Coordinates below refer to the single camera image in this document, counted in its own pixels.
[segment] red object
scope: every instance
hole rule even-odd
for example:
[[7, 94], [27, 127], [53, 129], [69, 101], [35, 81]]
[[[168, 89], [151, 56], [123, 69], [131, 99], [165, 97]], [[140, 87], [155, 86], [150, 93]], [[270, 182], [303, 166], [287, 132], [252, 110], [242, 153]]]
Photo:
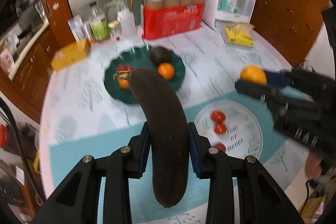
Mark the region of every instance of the red object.
[[221, 123], [225, 121], [225, 114], [221, 110], [215, 110], [211, 112], [211, 120], [215, 123]]
[[222, 123], [218, 123], [218, 124], [215, 125], [215, 127], [213, 128], [213, 130], [218, 135], [225, 134], [225, 132], [226, 132], [226, 125], [224, 125]]
[[8, 144], [8, 131], [3, 124], [0, 124], [0, 148]]
[[128, 67], [125, 64], [119, 64], [117, 67], [117, 71], [125, 71], [129, 70]]
[[213, 147], [217, 148], [220, 151], [226, 152], [226, 147], [222, 143], [216, 143]]
[[189, 4], [153, 10], [145, 6], [143, 37], [151, 40], [198, 29], [204, 7], [205, 4]]

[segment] table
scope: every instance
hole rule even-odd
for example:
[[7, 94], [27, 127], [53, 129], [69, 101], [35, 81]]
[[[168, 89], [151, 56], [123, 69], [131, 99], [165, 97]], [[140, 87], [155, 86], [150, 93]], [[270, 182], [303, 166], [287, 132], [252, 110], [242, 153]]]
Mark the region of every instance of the table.
[[[89, 58], [54, 73], [45, 97], [40, 129], [40, 163], [46, 196], [50, 196], [81, 157], [110, 155], [126, 145], [131, 136], [140, 133], [145, 121], [140, 106], [112, 99], [104, 88], [103, 77], [110, 61], [121, 52], [145, 47], [147, 43], [170, 48], [183, 59], [186, 75], [177, 95], [189, 122], [202, 117], [209, 105], [223, 102], [255, 117], [257, 128], [261, 128], [260, 140], [244, 153], [255, 153], [285, 190], [303, 166], [307, 150], [273, 132], [273, 121], [266, 106], [238, 95], [234, 82], [247, 64], [272, 71], [291, 67], [260, 35], [252, 31], [251, 36], [255, 40], [251, 50], [226, 46], [221, 34], [204, 24], [199, 30], [155, 41], [144, 41], [140, 37], [120, 42], [111, 40], [94, 45]], [[185, 196], [176, 206], [162, 208], [153, 199], [150, 169], [147, 167], [141, 180], [130, 180], [134, 223], [205, 223], [208, 180], [197, 180], [189, 164]], [[238, 223], [237, 203], [235, 208]], [[98, 223], [101, 223], [101, 212], [98, 215]]]

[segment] scalloped plate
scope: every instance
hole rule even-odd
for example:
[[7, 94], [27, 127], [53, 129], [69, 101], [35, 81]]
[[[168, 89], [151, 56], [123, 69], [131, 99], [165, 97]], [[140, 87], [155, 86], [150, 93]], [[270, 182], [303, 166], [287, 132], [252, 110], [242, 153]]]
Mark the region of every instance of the scalloped plate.
[[[111, 61], [110, 66], [105, 71], [104, 86], [109, 95], [117, 100], [120, 100], [126, 104], [138, 104], [138, 101], [133, 96], [131, 90], [122, 89], [118, 81], [113, 81], [113, 74], [117, 71], [119, 64], [124, 63], [126, 66], [133, 68], [147, 67], [153, 70], [157, 70], [157, 67], [151, 62], [149, 58], [150, 50], [152, 47], [134, 47], [128, 52], [122, 52], [117, 59]], [[176, 92], [182, 85], [185, 76], [185, 66], [182, 59], [172, 52], [169, 63], [171, 63], [175, 69], [175, 75], [172, 80], [168, 82]]]
[[[213, 131], [211, 112], [221, 110], [226, 115], [227, 132], [217, 135]], [[256, 117], [243, 105], [234, 101], [219, 100], [203, 108], [195, 118], [200, 135], [209, 139], [211, 145], [222, 143], [229, 156], [244, 159], [247, 155], [260, 158], [263, 151], [263, 134]]]

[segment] cherry tomato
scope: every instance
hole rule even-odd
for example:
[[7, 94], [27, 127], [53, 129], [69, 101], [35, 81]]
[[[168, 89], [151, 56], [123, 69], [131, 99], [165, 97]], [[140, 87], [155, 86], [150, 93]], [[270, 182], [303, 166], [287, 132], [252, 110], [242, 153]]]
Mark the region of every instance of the cherry tomato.
[[124, 70], [129, 70], [129, 69], [125, 64], [119, 64], [117, 67], [117, 71], [124, 71]]
[[216, 143], [213, 147], [217, 148], [220, 151], [226, 152], [226, 147], [222, 143]]
[[220, 111], [220, 110], [215, 110], [211, 112], [210, 116], [211, 120], [214, 121], [215, 123], [222, 123], [225, 121], [225, 114]]
[[218, 124], [215, 125], [215, 127], [213, 128], [213, 130], [218, 135], [225, 134], [225, 132], [226, 132], [226, 125], [224, 125], [222, 123], [218, 123]]

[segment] orange fruit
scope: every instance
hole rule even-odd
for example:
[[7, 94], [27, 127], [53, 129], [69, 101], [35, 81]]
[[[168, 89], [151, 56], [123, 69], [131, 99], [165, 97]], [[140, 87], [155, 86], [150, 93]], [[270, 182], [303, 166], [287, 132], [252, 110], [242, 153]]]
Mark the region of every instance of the orange fruit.
[[267, 84], [265, 72], [261, 68], [254, 65], [245, 66], [240, 73], [240, 79], [261, 85]]
[[126, 89], [126, 90], [129, 89], [129, 84], [127, 80], [118, 80], [118, 83], [122, 89]]
[[169, 63], [161, 63], [157, 67], [157, 72], [160, 73], [166, 80], [172, 79], [175, 75], [175, 69]]

